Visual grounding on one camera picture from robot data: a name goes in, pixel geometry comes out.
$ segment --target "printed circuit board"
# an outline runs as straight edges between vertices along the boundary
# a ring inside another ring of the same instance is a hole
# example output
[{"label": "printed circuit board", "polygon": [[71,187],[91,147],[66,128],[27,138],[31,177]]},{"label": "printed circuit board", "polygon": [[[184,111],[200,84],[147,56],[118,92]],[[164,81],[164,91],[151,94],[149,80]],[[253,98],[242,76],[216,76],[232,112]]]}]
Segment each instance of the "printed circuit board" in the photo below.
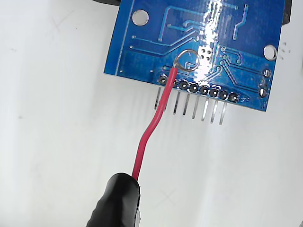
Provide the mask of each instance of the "printed circuit board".
[{"label": "printed circuit board", "polygon": [[105,73],[266,111],[285,0],[122,0]]}]

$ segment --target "white table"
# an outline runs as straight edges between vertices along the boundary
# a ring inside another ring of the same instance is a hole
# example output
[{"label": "white table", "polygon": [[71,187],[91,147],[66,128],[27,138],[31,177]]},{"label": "white table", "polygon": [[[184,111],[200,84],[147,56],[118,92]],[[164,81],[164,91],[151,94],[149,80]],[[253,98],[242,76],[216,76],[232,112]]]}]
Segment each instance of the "white table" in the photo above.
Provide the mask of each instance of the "white table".
[{"label": "white table", "polygon": [[[140,226],[300,225],[302,8],[294,0],[282,29],[266,113],[228,105],[219,126],[211,108],[201,122],[203,98],[194,120],[194,96],[182,117],[183,93],[173,115],[172,93],[143,161]],[[110,176],[131,173],[158,87],[103,74],[117,12],[0,1],[1,227],[84,227]]]}]

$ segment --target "black electrical tape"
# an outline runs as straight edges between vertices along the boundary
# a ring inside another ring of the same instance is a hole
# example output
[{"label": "black electrical tape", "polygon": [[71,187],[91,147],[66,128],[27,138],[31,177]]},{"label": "black electrical tape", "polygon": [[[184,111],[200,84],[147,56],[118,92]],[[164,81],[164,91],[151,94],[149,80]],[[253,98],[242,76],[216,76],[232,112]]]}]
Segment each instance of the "black electrical tape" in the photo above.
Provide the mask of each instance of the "black electrical tape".
[{"label": "black electrical tape", "polygon": [[94,0],[108,5],[120,6],[121,0]]},{"label": "black electrical tape", "polygon": [[115,174],[109,179],[87,227],[134,227],[139,201],[138,182],[128,174]]}]

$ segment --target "red wire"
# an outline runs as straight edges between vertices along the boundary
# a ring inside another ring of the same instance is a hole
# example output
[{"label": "red wire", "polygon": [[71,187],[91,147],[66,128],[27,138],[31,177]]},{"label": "red wire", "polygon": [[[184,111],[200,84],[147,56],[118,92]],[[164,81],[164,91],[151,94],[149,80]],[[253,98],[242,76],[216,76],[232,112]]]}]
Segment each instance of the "red wire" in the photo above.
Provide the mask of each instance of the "red wire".
[{"label": "red wire", "polygon": [[172,87],[174,86],[176,76],[177,76],[177,68],[172,68],[170,70],[169,78],[168,78],[167,84],[164,88],[156,114],[153,117],[153,120],[151,121],[150,125],[147,127],[147,129],[145,130],[144,134],[141,137],[138,151],[137,151],[136,160],[134,163],[134,169],[133,169],[133,178],[136,179],[137,181],[139,178],[139,173],[140,173],[140,169],[141,169],[141,165],[142,165],[142,161],[143,161],[146,143],[147,143],[149,137],[151,136],[152,132],[157,127],[157,125],[163,115],[163,111],[164,111],[166,103],[169,99],[169,95],[172,90]]}]

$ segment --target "metal pin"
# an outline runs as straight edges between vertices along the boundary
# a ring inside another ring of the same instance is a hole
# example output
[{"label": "metal pin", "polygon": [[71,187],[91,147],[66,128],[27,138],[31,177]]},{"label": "metal pin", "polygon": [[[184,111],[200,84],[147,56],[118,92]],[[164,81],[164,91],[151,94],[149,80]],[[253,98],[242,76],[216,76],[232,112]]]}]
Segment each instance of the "metal pin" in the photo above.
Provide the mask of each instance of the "metal pin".
[{"label": "metal pin", "polygon": [[[169,103],[169,99],[167,100],[167,103]],[[165,105],[164,111],[166,111],[167,103]]]},{"label": "metal pin", "polygon": [[183,116],[185,116],[185,114],[186,114],[187,105],[188,105],[188,102],[189,102],[189,97],[190,97],[190,94],[187,94],[186,102],[185,102],[185,106],[184,106],[184,110],[183,110]]},{"label": "metal pin", "polygon": [[227,103],[224,102],[222,113],[221,113],[221,118],[220,118],[220,123],[219,123],[220,125],[222,125],[222,123],[223,123],[225,112],[226,112],[226,107],[227,107]]},{"label": "metal pin", "polygon": [[200,96],[197,96],[197,98],[196,98],[196,103],[195,103],[194,112],[193,112],[193,119],[196,117],[197,108],[198,108],[198,104],[199,104],[199,98],[200,98]]},{"label": "metal pin", "polygon": [[208,107],[208,102],[209,102],[209,98],[206,98],[201,121],[204,121],[204,119],[205,119],[206,111],[207,111],[207,107]]},{"label": "metal pin", "polygon": [[215,117],[216,112],[217,112],[218,102],[219,102],[219,101],[216,100],[215,103],[214,103],[212,118],[210,119],[210,123],[211,123],[211,124],[214,122],[214,117]]},{"label": "metal pin", "polygon": [[176,114],[176,111],[177,111],[177,106],[178,106],[178,102],[179,102],[179,98],[180,98],[180,91],[178,91],[178,94],[177,94],[177,99],[176,99],[176,103],[175,103],[175,108],[174,108],[174,114]]},{"label": "metal pin", "polygon": [[159,102],[159,98],[160,98],[160,93],[161,93],[161,87],[159,87],[159,90],[158,90],[158,94],[157,94],[157,98],[156,98],[156,103],[155,103],[155,110],[156,110],[157,107],[158,107],[158,102]]}]

